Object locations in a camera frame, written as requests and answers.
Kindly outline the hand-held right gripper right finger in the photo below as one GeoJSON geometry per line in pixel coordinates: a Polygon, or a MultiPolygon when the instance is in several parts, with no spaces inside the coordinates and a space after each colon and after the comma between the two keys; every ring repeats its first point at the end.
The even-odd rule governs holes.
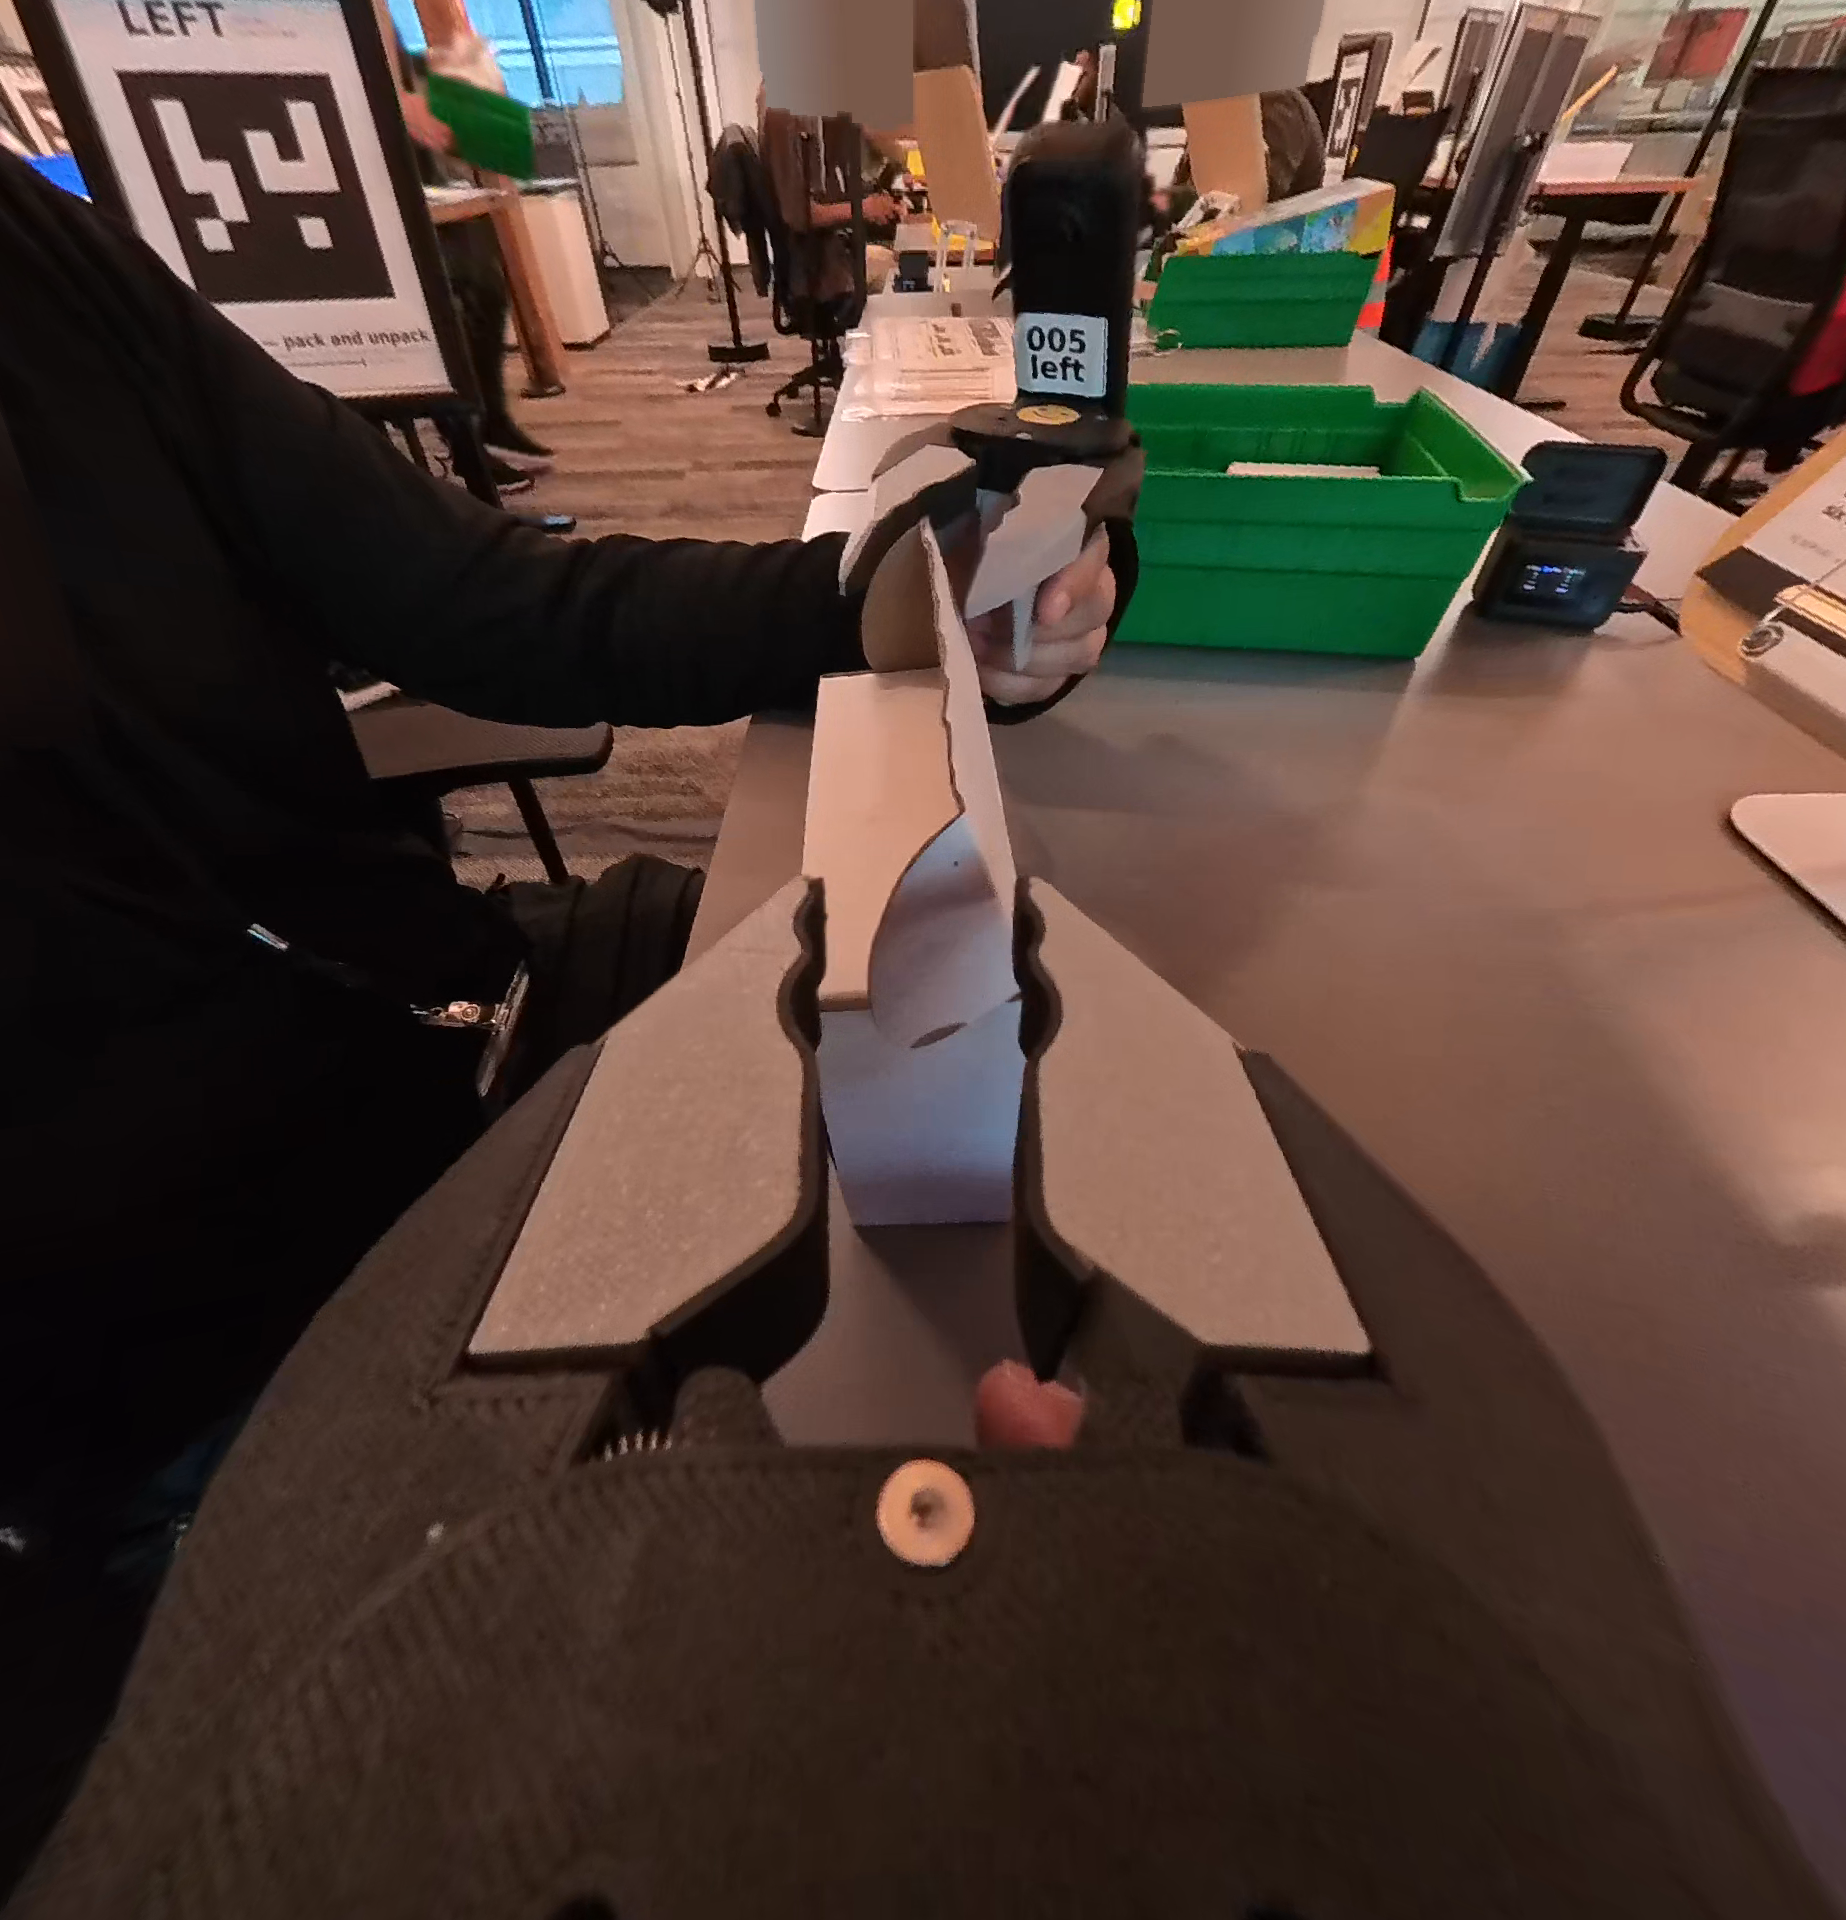
{"type": "Polygon", "coordinates": [[[1129,1302],[1194,1357],[1362,1372],[1373,1339],[1238,1042],[1044,879],[1018,895],[1018,1315],[1055,1364],[1129,1302]]]}

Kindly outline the marker sign board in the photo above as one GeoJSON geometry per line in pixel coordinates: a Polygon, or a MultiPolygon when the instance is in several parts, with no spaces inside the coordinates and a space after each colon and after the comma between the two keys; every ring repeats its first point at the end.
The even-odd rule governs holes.
{"type": "Polygon", "coordinates": [[[356,404],[472,398],[376,5],[18,14],[95,204],[273,361],[356,404]]]}

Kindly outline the metal badge clip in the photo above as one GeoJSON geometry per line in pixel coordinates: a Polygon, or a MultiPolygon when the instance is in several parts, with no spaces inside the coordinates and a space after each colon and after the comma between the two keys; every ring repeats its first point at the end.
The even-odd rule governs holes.
{"type": "Polygon", "coordinates": [[[517,1062],[530,985],[530,964],[518,962],[498,998],[456,996],[407,1010],[420,1026],[449,1037],[469,1055],[473,1092],[487,1109],[498,1109],[507,1101],[507,1085],[517,1062]]]}

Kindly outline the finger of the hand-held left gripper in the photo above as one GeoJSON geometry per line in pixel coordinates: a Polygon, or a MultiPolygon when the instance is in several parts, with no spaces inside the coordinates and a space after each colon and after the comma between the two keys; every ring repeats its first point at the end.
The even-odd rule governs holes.
{"type": "Polygon", "coordinates": [[[979,463],[955,444],[925,444],[883,472],[866,493],[866,518],[838,562],[838,591],[863,593],[890,551],[928,524],[950,583],[964,593],[976,578],[984,523],[979,463]]]}
{"type": "Polygon", "coordinates": [[[1013,668],[1026,670],[1040,587],[1068,567],[1086,539],[1086,500],[1097,466],[1031,467],[1013,486],[978,483],[978,558],[961,597],[964,617],[1000,608],[1013,617],[1013,668]]]}

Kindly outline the black device with screen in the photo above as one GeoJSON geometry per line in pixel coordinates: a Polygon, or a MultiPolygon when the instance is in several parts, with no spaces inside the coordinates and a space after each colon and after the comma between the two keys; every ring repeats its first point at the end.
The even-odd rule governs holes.
{"type": "Polygon", "coordinates": [[[1490,621],[1590,634],[1618,611],[1645,559],[1633,530],[1669,467],[1643,444],[1542,442],[1472,583],[1490,621]]]}

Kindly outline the person's left forearm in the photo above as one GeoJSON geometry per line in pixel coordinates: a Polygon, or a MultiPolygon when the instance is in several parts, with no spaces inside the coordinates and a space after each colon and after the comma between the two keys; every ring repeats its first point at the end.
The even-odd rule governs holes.
{"type": "Polygon", "coordinates": [[[866,664],[841,543],[557,539],[518,523],[463,562],[404,683],[507,724],[693,728],[815,702],[866,664]]]}

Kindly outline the black floor lamp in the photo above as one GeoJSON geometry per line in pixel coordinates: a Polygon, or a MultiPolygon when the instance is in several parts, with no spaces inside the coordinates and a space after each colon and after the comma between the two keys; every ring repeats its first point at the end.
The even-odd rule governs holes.
{"type": "Polygon", "coordinates": [[[705,246],[703,258],[713,265],[713,286],[724,313],[724,339],[711,341],[705,353],[719,378],[736,378],[768,361],[768,347],[745,334],[736,265],[711,193],[709,163],[713,154],[713,132],[695,5],[676,2],[672,6],[672,17],[677,22],[676,32],[682,36],[689,76],[691,108],[683,109],[683,147],[691,170],[691,204],[699,221],[699,241],[705,246]]]}

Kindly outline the stack of white papers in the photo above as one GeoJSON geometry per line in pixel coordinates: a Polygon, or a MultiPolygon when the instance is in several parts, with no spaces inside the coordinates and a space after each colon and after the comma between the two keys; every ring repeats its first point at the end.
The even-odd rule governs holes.
{"type": "Polygon", "coordinates": [[[1016,395],[1013,320],[909,316],[844,336],[841,419],[919,419],[1016,395]]]}

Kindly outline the black office chair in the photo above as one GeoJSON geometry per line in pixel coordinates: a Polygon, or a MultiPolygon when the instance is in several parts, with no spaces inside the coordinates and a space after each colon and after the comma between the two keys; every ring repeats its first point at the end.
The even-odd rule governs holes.
{"type": "Polygon", "coordinates": [[[866,303],[861,130],[848,115],[765,109],[755,129],[722,129],[708,184],[719,223],[745,237],[776,334],[810,350],[808,367],[770,396],[765,411],[780,419],[791,398],[808,396],[813,417],[795,430],[822,437],[823,401],[841,392],[844,341],[866,303]]]}
{"type": "Polygon", "coordinates": [[[1846,422],[1846,67],[1751,76],[1621,404],[1683,444],[1673,486],[1719,506],[1744,457],[1782,474],[1846,422]]]}

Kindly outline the person's left hand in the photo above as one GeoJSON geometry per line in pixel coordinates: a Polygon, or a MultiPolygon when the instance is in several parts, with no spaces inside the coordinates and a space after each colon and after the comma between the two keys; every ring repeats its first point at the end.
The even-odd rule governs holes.
{"type": "Polygon", "coordinates": [[[1100,524],[1079,558],[1037,587],[1023,664],[1015,664],[1013,613],[1005,606],[967,614],[962,626],[991,723],[1023,724],[1092,676],[1109,646],[1118,597],[1111,536],[1100,524]]]}

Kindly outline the instruction sheet on wooden stand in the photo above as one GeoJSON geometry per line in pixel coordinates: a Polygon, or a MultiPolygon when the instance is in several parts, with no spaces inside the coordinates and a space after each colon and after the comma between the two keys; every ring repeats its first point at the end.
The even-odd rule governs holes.
{"type": "Polygon", "coordinates": [[[1678,634],[1725,683],[1736,686],[1756,706],[1783,717],[1817,745],[1846,762],[1846,721],[1751,673],[1751,664],[1741,657],[1741,646],[1751,634],[1763,608],[1745,606],[1725,587],[1710,583],[1716,566],[1731,567],[1729,556],[1745,546],[1764,527],[1794,515],[1803,493],[1810,493],[1842,460],[1846,460],[1846,422],[1798,467],[1777,478],[1753,508],[1729,523],[1680,597],[1678,634]]]}

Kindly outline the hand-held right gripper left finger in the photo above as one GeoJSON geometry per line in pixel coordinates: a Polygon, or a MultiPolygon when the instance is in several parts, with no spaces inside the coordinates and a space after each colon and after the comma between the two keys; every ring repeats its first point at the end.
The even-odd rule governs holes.
{"type": "Polygon", "coordinates": [[[600,1044],[466,1359],[779,1374],[828,1301],[823,892],[793,879],[600,1044]]]}

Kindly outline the brown round post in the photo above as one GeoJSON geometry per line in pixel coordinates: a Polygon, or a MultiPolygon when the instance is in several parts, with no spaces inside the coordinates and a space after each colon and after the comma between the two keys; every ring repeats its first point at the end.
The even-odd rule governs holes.
{"type": "Polygon", "coordinates": [[[545,273],[514,184],[481,186],[481,217],[494,227],[504,263],[510,318],[528,371],[525,396],[561,396],[568,388],[564,343],[554,326],[545,273]]]}

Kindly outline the black backpack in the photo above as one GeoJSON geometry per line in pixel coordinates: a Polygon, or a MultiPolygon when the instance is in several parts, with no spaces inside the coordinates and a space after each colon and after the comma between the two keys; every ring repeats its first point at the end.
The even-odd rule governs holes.
{"type": "Polygon", "coordinates": [[[683,964],[705,873],[628,854],[597,879],[501,883],[485,895],[514,925],[528,994],[507,1094],[523,1098],[571,1051],[597,1044],[683,964]]]}

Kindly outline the person's dark clothed body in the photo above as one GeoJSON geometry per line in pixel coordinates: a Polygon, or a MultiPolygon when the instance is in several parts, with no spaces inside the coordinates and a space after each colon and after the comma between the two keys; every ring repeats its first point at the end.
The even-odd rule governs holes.
{"type": "Polygon", "coordinates": [[[397,457],[0,152],[0,1904],[211,1453],[478,1135],[427,1016],[531,964],[330,682],[666,711],[673,553],[397,457]]]}

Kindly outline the person's right hand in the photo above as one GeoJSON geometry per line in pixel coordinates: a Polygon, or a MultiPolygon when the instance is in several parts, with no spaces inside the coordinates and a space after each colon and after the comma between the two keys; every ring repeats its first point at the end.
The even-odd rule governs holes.
{"type": "Polygon", "coordinates": [[[976,1442],[986,1453],[1069,1449],[1085,1423],[1086,1402],[1061,1381],[1041,1381],[1030,1364],[1005,1359],[978,1383],[976,1442]]]}

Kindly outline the green plastic bin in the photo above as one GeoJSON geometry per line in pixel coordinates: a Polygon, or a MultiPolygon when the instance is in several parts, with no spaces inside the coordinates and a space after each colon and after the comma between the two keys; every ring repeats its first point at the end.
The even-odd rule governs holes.
{"type": "Polygon", "coordinates": [[[1528,483],[1441,396],[1143,384],[1133,646],[1416,659],[1528,483]],[[1374,463],[1382,478],[1233,478],[1227,463],[1374,463]]]}
{"type": "Polygon", "coordinates": [[[1173,252],[1147,332],[1160,351],[1346,347],[1386,263],[1382,252],[1173,252]]]}
{"type": "Polygon", "coordinates": [[[490,88],[427,71],[427,108],[450,130],[460,163],[501,178],[537,178],[537,124],[528,104],[490,88]]]}

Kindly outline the white cabinet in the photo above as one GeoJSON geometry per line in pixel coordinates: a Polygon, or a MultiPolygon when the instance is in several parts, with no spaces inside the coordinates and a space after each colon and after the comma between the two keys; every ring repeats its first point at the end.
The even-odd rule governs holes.
{"type": "Polygon", "coordinates": [[[593,350],[612,331],[590,223],[575,189],[520,194],[542,276],[548,324],[568,350],[593,350]]]}

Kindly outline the colourful printed box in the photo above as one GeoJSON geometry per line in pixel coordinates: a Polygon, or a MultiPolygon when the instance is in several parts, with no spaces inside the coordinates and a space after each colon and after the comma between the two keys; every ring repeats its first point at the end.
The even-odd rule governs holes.
{"type": "Polygon", "coordinates": [[[1392,242],[1396,186],[1338,179],[1261,209],[1218,205],[1214,194],[1173,227],[1175,252],[1194,258],[1335,256],[1381,258],[1392,242]]]}

